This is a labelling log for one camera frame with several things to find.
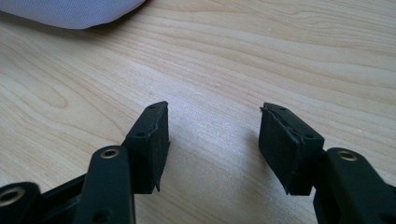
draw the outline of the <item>gray fabric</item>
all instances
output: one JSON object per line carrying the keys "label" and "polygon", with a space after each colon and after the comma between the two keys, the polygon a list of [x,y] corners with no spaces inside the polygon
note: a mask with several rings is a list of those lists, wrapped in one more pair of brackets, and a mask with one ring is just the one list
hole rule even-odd
{"label": "gray fabric", "polygon": [[145,0],[0,0],[0,10],[33,21],[68,29],[107,23]]}

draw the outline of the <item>screw hole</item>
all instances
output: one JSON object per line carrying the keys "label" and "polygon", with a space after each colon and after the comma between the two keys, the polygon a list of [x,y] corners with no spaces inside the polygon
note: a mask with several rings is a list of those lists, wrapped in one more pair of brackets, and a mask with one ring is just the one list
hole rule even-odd
{"label": "screw hole", "polygon": [[20,187],[8,189],[0,193],[0,207],[15,203],[23,196],[24,193],[25,190]]}
{"label": "screw hole", "polygon": [[356,161],[358,159],[354,154],[346,151],[339,151],[337,154],[346,161]]}
{"label": "screw hole", "polygon": [[96,212],[92,217],[93,223],[106,223],[110,220],[110,211],[108,209]]}
{"label": "screw hole", "polygon": [[120,151],[115,148],[108,149],[100,154],[103,159],[111,159],[113,157],[118,156]]}

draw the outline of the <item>metal ring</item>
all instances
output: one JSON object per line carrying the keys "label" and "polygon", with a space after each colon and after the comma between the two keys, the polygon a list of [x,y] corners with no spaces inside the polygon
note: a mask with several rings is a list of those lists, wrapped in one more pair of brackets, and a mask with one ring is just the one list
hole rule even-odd
{"label": "metal ring", "polygon": [[108,149],[100,154],[103,159],[111,159],[120,154],[120,151],[116,148]]}
{"label": "metal ring", "polygon": [[15,203],[24,193],[25,190],[21,187],[15,187],[0,193],[0,207]]}
{"label": "metal ring", "polygon": [[337,151],[337,154],[341,157],[341,159],[346,161],[356,161],[358,159],[355,154],[347,151]]}

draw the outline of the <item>black mount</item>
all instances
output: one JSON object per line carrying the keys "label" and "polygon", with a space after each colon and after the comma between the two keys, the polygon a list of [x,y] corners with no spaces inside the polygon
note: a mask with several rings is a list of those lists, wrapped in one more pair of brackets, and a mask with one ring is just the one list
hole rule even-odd
{"label": "black mount", "polygon": [[396,190],[359,153],[324,138],[287,108],[264,104],[259,147],[286,193],[315,187],[318,223],[396,223]]}
{"label": "black mount", "polygon": [[[285,191],[314,199],[318,223],[396,223],[396,188],[360,154],[324,138],[287,108],[264,104],[259,147]],[[167,103],[148,106],[121,146],[93,155],[88,173],[41,194],[0,188],[0,223],[135,223],[134,194],[157,188],[169,148]]]}
{"label": "black mount", "polygon": [[0,188],[0,223],[135,223],[134,194],[150,194],[169,148],[168,103],[148,106],[121,146],[93,153],[88,173],[41,194],[35,183]]}

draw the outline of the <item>wood grain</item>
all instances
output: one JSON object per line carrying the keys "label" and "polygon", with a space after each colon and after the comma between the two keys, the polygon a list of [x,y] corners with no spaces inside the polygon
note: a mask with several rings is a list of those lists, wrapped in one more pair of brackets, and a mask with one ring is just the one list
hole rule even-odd
{"label": "wood grain", "polygon": [[315,223],[258,150],[263,102],[396,185],[394,1],[150,0],[83,31],[0,13],[0,186],[47,191],[169,103],[161,193],[138,223]]}

